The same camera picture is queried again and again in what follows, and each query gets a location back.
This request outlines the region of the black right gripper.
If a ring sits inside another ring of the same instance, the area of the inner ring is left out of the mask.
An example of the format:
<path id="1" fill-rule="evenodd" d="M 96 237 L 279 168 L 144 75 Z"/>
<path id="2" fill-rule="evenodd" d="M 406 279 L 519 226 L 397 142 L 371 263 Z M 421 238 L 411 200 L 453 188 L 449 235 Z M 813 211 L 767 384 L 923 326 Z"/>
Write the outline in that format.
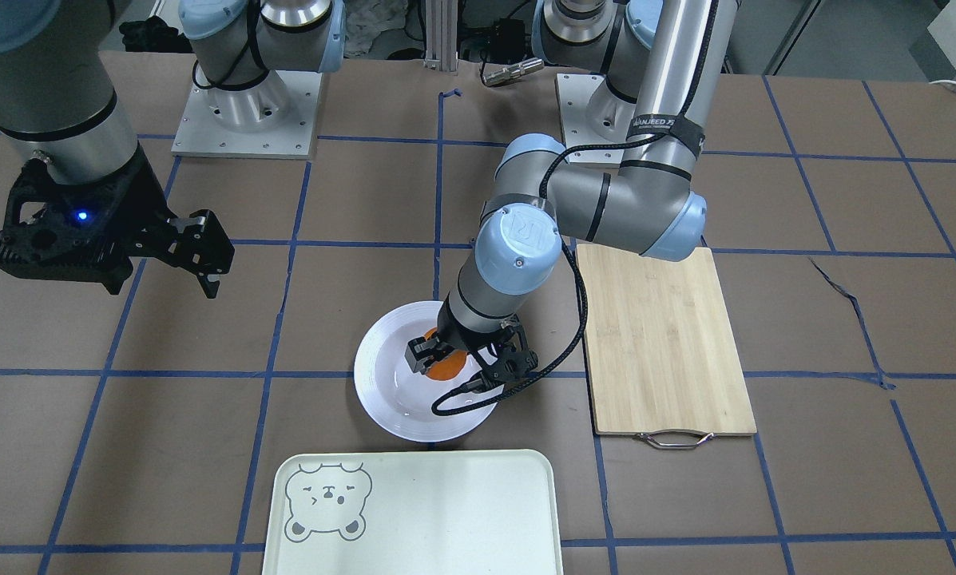
<path id="1" fill-rule="evenodd" d="M 214 212 L 178 217 L 167 206 L 143 149 L 88 184 L 58 184 L 47 164 L 28 160 L 15 179 L 0 230 L 0 269 L 29 280 L 104 285 L 119 294 L 132 257 L 152 257 L 192 273 L 217 297 L 234 247 Z"/>

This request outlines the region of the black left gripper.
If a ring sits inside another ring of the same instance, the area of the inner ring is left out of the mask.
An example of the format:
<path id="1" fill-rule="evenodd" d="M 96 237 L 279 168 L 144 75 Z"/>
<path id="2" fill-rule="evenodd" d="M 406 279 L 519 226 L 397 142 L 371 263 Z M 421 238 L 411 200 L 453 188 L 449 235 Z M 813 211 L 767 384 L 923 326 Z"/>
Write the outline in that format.
<path id="1" fill-rule="evenodd" d="M 433 381 L 453 381 L 473 360 L 478 370 L 468 381 L 475 383 L 478 391 L 516 383 L 538 367 L 538 356 L 526 342 L 516 315 L 508 316 L 492 332 L 468 330 L 454 318 L 441 315 L 426 336 L 407 342 L 405 360 L 415 374 Z"/>

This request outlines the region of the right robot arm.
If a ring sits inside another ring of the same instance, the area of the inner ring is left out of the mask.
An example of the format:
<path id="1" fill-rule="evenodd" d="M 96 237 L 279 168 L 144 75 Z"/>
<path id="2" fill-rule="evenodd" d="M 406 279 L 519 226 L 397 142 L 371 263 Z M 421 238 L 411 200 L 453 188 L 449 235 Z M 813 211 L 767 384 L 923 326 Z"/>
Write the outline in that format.
<path id="1" fill-rule="evenodd" d="M 179 217 L 97 55 L 124 1 L 0 1 L 0 132 L 25 163 L 8 192 L 0 269 L 104 285 L 132 257 L 214 298 L 234 247 L 214 212 Z M 322 73 L 343 60 L 342 1 L 182 1 L 196 62 L 173 152 L 305 159 Z"/>

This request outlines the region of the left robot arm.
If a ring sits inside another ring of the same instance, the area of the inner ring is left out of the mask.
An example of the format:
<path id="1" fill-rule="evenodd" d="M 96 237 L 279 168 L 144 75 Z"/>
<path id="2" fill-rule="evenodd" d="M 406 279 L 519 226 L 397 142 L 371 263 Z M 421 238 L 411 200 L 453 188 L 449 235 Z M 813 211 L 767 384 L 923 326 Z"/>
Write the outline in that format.
<path id="1" fill-rule="evenodd" d="M 442 303 L 434 331 L 412 339 L 416 374 L 464 357 L 478 361 L 464 390 L 521 382 L 537 364 L 518 310 L 552 272 L 565 238 L 668 261 L 686 258 L 707 204 L 692 172 L 740 4 L 737 1 L 542 1 L 532 47 L 550 63 L 605 77 L 619 112 L 607 113 L 613 173 L 573 163 L 590 146 L 551 136 L 515 138 L 494 175 L 473 252 Z"/>

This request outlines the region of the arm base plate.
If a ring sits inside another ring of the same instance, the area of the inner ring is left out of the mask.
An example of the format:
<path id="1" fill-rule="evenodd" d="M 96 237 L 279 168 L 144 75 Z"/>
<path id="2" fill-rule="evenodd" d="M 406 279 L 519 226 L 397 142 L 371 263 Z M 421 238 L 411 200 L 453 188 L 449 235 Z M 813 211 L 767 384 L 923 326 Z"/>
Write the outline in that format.
<path id="1" fill-rule="evenodd" d="M 243 91 L 189 92 L 172 153 L 183 157 L 309 160 L 323 73 L 273 70 Z"/>
<path id="2" fill-rule="evenodd" d="M 636 102 L 613 93 L 603 75 L 557 75 L 561 133 L 566 147 L 626 141 Z"/>

